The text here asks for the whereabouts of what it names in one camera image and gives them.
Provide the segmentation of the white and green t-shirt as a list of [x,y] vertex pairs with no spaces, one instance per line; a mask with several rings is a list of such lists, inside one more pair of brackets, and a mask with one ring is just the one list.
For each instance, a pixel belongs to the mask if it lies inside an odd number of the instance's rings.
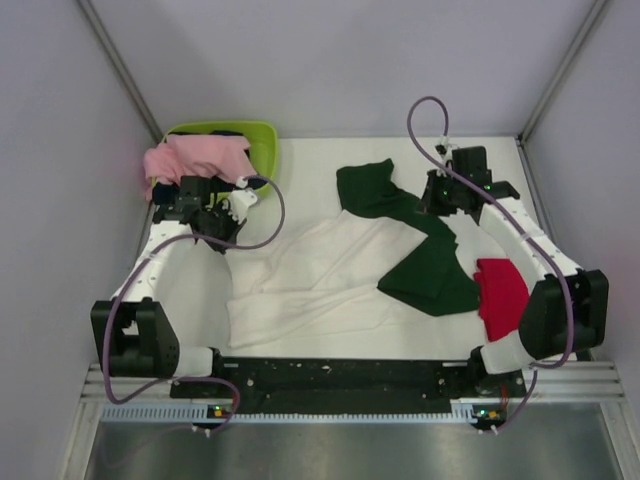
[[387,159],[336,173],[341,211],[251,251],[227,255],[229,345],[374,330],[475,313],[479,287],[455,233],[421,214]]

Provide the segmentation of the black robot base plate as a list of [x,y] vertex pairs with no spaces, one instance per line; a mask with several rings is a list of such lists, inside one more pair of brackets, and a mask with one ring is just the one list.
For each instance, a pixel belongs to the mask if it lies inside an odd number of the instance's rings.
[[511,395],[509,377],[476,378],[464,362],[227,357],[218,366],[242,413],[442,412],[454,399]]

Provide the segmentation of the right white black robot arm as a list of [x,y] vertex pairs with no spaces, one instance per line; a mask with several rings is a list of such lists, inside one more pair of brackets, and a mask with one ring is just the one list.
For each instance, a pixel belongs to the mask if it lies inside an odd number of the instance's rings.
[[459,211],[501,247],[529,295],[516,327],[476,348],[467,370],[469,388],[487,396],[510,373],[555,355],[572,354],[603,343],[609,281],[566,256],[529,215],[517,190],[494,181],[482,146],[436,146],[440,156],[427,174],[420,207],[449,216]]

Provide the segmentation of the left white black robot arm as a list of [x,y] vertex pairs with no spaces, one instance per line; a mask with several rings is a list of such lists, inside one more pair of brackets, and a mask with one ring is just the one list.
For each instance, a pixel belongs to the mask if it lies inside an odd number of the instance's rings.
[[187,176],[172,199],[156,202],[134,269],[110,300],[96,301],[90,312],[100,365],[109,377],[192,377],[205,396],[224,390],[227,374],[215,365],[219,351],[192,346],[178,335],[178,323],[184,320],[202,340],[204,322],[194,313],[171,313],[168,300],[179,267],[197,245],[193,236],[212,237],[207,248],[224,253],[226,244],[236,243],[258,201],[246,180],[220,199],[207,178]]

